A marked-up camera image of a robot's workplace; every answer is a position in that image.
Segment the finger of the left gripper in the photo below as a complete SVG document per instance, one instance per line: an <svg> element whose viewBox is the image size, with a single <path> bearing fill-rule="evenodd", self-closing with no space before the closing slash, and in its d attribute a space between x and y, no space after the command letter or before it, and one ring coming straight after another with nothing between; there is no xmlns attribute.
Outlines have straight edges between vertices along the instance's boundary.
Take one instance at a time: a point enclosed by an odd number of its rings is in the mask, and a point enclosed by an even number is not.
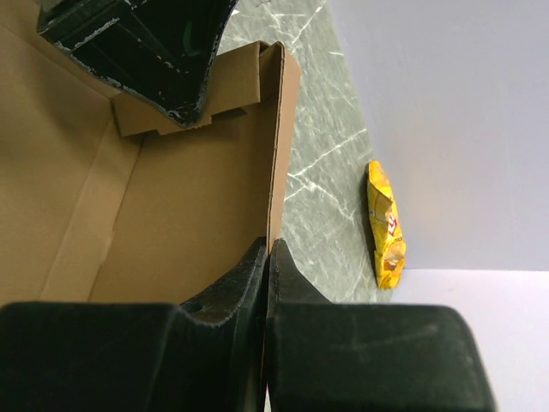
<svg viewBox="0 0 549 412"><path fill-rule="evenodd" d="M202 115L233 0L42 1L37 31L87 73L187 127Z"/></svg>

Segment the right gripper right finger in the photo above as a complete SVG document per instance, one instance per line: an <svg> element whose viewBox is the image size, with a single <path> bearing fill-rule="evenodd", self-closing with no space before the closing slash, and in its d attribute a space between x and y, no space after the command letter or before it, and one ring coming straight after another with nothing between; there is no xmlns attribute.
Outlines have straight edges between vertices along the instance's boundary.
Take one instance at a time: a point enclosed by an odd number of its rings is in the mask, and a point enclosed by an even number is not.
<svg viewBox="0 0 549 412"><path fill-rule="evenodd" d="M287 242L276 240L268 267L267 317L304 316L333 305L298 269Z"/></svg>

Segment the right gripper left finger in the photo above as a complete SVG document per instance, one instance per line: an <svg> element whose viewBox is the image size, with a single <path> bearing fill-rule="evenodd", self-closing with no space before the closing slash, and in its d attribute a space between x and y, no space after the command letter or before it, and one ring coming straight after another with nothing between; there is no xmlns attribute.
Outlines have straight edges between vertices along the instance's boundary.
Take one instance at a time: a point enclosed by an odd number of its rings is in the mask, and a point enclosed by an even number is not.
<svg viewBox="0 0 549 412"><path fill-rule="evenodd" d="M247 324L262 302L267 258L266 238L259 237L232 269L179 307L197 324Z"/></svg>

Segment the brown cardboard box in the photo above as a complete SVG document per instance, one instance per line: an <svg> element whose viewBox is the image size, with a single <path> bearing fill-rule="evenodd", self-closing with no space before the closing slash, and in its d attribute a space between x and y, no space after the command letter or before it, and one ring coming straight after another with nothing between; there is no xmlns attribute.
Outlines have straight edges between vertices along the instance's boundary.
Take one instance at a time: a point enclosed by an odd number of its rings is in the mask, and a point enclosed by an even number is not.
<svg viewBox="0 0 549 412"><path fill-rule="evenodd" d="M203 121L107 96L24 21L1 26L1 408L260 411L247 324L179 306L281 230L301 70L221 54Z"/></svg>

